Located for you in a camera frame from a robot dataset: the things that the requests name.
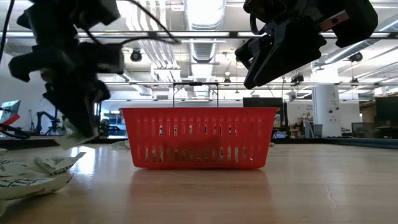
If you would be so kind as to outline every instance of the wooden table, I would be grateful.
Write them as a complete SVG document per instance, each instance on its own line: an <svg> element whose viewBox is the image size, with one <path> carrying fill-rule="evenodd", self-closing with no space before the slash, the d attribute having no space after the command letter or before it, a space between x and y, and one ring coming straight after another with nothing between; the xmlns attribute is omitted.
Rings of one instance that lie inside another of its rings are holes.
<svg viewBox="0 0 398 224"><path fill-rule="evenodd" d="M9 203L0 223L397 223L398 151L276 145L261 170L142 170L90 145L11 151L87 154L57 194Z"/></svg>

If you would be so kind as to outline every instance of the white snack bag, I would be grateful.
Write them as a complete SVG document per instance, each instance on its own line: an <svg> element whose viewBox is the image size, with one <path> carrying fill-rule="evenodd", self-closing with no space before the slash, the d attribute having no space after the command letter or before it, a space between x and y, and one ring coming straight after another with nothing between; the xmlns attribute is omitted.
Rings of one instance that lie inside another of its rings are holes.
<svg viewBox="0 0 398 224"><path fill-rule="evenodd" d="M80 152L76 157L51 156L36 157L35 164L50 175L61 174L69 170L75 162L82 158L86 153Z"/></svg>
<svg viewBox="0 0 398 224"><path fill-rule="evenodd" d="M118 141L118 142L112 143L111 147L113 149L120 149L120 148L130 149L130 144L129 144L128 140Z"/></svg>
<svg viewBox="0 0 398 224"><path fill-rule="evenodd" d="M26 164L15 162L13 159L0 158L0 177L11 177L25 174L26 172Z"/></svg>
<svg viewBox="0 0 398 224"><path fill-rule="evenodd" d="M0 156L5 156L8 153L7 149L0 149Z"/></svg>
<svg viewBox="0 0 398 224"><path fill-rule="evenodd" d="M72 177L71 174L62 174L55 178L0 180L0 217L6 211L6 201L55 193L64 188Z"/></svg>

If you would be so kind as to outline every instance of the white column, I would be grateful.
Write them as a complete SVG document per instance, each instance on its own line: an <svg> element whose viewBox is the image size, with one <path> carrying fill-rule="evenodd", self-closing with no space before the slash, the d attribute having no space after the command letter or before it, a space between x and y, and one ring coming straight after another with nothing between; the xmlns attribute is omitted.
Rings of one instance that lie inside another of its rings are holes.
<svg viewBox="0 0 398 224"><path fill-rule="evenodd" d="M341 118L338 87L315 86L312 90L314 124L322 124L322 136L340 137Z"/></svg>
<svg viewBox="0 0 398 224"><path fill-rule="evenodd" d="M314 124L322 124L322 136L341 136L341 118L338 86L337 66L329 65L313 68L312 82L330 82L331 85L314 86L312 90Z"/></svg>

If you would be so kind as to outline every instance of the red basket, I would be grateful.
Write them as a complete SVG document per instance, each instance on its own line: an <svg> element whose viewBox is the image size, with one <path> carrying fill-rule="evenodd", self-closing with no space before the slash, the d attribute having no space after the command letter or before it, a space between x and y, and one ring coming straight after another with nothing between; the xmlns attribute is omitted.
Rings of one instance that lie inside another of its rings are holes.
<svg viewBox="0 0 398 224"><path fill-rule="evenodd" d="M277 108L122 108L132 161L150 169L256 169Z"/></svg>

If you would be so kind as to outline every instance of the monitor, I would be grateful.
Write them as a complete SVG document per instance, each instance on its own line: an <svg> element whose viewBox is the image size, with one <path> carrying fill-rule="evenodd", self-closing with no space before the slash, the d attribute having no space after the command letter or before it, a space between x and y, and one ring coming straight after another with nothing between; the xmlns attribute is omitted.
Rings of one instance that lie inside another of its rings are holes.
<svg viewBox="0 0 398 224"><path fill-rule="evenodd" d="M7 121L14 115L17 115L20 103L21 100L14 100L2 103L0 110L0 123Z"/></svg>

